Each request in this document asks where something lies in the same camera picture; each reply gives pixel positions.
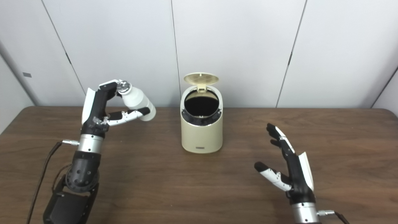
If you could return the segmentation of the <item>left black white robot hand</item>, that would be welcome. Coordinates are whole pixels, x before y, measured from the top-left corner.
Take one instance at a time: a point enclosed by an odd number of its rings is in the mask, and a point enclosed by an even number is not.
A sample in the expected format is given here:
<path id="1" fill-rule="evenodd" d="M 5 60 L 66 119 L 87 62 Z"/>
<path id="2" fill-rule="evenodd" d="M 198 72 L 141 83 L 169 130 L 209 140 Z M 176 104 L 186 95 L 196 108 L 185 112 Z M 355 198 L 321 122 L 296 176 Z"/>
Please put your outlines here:
<path id="1" fill-rule="evenodd" d="M 122 98 L 127 110 L 107 113 L 108 101 L 116 96 Z M 81 135 L 104 138 L 111 126 L 135 119 L 150 121 L 155 115 L 155 106 L 141 89 L 128 81 L 114 79 L 99 85 L 96 91 L 88 88 L 81 116 Z"/>

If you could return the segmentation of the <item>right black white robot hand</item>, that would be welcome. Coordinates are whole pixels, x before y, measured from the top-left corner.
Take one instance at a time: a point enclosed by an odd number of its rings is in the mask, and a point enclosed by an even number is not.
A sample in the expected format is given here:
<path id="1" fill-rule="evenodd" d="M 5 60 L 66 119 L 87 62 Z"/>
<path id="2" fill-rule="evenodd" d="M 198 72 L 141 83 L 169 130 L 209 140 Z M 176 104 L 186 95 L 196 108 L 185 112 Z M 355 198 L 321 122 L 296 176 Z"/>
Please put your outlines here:
<path id="1" fill-rule="evenodd" d="M 256 162 L 254 168 L 273 185 L 285 192 L 291 205 L 316 203 L 314 181 L 306 152 L 297 155 L 287 136 L 271 123 L 266 130 L 272 137 L 270 143 L 277 146 L 287 163 L 288 175 L 270 168 L 263 162 Z"/>

